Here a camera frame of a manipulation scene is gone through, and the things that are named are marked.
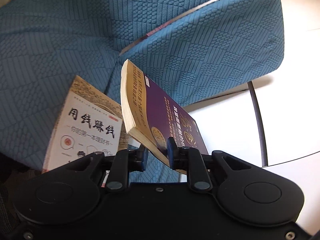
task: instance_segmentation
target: cartoon illustration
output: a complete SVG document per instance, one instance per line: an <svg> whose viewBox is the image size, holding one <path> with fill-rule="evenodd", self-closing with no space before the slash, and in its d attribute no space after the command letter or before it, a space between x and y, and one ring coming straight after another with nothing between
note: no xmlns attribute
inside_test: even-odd
<svg viewBox="0 0 320 240"><path fill-rule="evenodd" d="M75 144L75 140L71 136L64 135L61 137L60 146L62 149L64 150L71 149L73 148L74 144Z"/></svg>
<svg viewBox="0 0 320 240"><path fill-rule="evenodd" d="M98 151L98 149L95 146L93 146L93 145L87 146L87 154L97 152L97 151Z"/></svg>
<svg viewBox="0 0 320 240"><path fill-rule="evenodd" d="M85 156L84 151L78 151L77 156L78 156L78 158L84 157Z"/></svg>
<svg viewBox="0 0 320 240"><path fill-rule="evenodd" d="M107 149L102 150L102 152L104 153L104 156L111 156L112 155L112 152L110 152Z"/></svg>

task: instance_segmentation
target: screw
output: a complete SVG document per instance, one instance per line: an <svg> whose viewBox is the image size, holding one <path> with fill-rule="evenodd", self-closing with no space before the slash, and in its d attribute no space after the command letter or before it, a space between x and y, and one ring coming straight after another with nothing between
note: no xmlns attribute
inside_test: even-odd
<svg viewBox="0 0 320 240"><path fill-rule="evenodd" d="M33 234L31 234L30 232L25 232L23 234L23 238L26 240L32 240L33 239Z"/></svg>
<svg viewBox="0 0 320 240"><path fill-rule="evenodd" d="M286 235L285 235L285 239L287 240L293 240L294 238L296 237L296 234L294 232L288 232Z"/></svg>
<svg viewBox="0 0 320 240"><path fill-rule="evenodd" d="M204 190L204 189L208 189L210 187L210 184L208 182L205 182L205 181L198 181L198 182L196 182L194 184L194 186L197 189Z"/></svg>
<svg viewBox="0 0 320 240"><path fill-rule="evenodd" d="M180 152L182 155L186 155L187 154L187 150L190 149L190 147L188 146L182 146L181 147L182 151Z"/></svg>
<svg viewBox="0 0 320 240"><path fill-rule="evenodd" d="M120 189L120 188L122 188L122 183L119 181L111 181L106 186L109 189Z"/></svg>

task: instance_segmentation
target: white book cover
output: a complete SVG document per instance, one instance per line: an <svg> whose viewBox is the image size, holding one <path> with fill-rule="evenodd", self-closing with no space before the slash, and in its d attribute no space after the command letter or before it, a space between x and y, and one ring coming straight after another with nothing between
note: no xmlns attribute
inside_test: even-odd
<svg viewBox="0 0 320 240"><path fill-rule="evenodd" d="M119 112L118 103L76 77L52 131L43 172L92 152L101 151L109 156L126 148L128 135Z"/></svg>

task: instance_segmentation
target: blue textured fabric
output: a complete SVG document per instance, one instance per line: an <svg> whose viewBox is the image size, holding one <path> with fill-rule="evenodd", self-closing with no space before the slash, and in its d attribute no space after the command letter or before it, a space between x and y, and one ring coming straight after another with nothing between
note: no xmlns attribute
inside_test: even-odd
<svg viewBox="0 0 320 240"><path fill-rule="evenodd" d="M148 156L147 168L144 172L130 172L129 182L167 183L178 182L179 173L164 165L151 153Z"/></svg>
<svg viewBox="0 0 320 240"><path fill-rule="evenodd" d="M279 66L280 0L215 2L118 56L132 41L205 1L13 0L0 8L0 152L41 169L75 74L119 102L127 57L181 105Z"/></svg>

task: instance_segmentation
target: white floor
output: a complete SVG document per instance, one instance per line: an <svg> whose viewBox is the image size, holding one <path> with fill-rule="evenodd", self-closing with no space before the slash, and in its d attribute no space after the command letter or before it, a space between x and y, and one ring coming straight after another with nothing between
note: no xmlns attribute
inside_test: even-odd
<svg viewBox="0 0 320 240"><path fill-rule="evenodd" d="M257 121L249 91L184 107L196 120L209 154L222 150L259 167Z"/></svg>
<svg viewBox="0 0 320 240"><path fill-rule="evenodd" d="M320 0L281 2L284 60L267 75L272 82L255 90L269 165L320 151Z"/></svg>

